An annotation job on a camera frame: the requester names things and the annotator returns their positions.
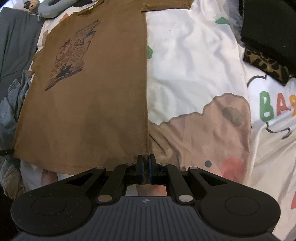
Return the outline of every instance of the t-shirt sleeve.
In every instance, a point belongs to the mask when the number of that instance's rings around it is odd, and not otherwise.
[[[193,0],[143,0],[143,12],[170,8],[190,9]]]

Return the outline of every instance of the colorful lettering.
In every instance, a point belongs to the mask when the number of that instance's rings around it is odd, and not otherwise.
[[[278,98],[276,100],[276,114],[279,116],[281,114],[281,111],[285,111],[285,110],[291,110],[291,109],[287,107],[283,93],[279,92]]]
[[[291,95],[289,97],[289,100],[290,100],[291,106],[294,108],[294,112],[292,116],[296,116],[296,95]]]
[[[266,91],[260,93],[260,119],[263,122],[268,122],[274,118],[274,110],[270,105],[270,96]]]

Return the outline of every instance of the dark gray blanket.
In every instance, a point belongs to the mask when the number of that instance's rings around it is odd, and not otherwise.
[[[14,80],[21,82],[36,53],[43,21],[37,15],[4,7],[0,12],[0,101]]]

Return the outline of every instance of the plush toy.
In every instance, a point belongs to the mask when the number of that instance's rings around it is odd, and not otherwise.
[[[31,0],[24,3],[24,8],[28,9],[30,13],[36,13],[38,11],[40,2],[38,0]]]

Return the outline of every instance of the travel pillow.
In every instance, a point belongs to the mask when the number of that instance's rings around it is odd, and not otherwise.
[[[78,0],[44,0],[38,8],[39,17],[55,18],[59,16],[67,8],[73,6]]]

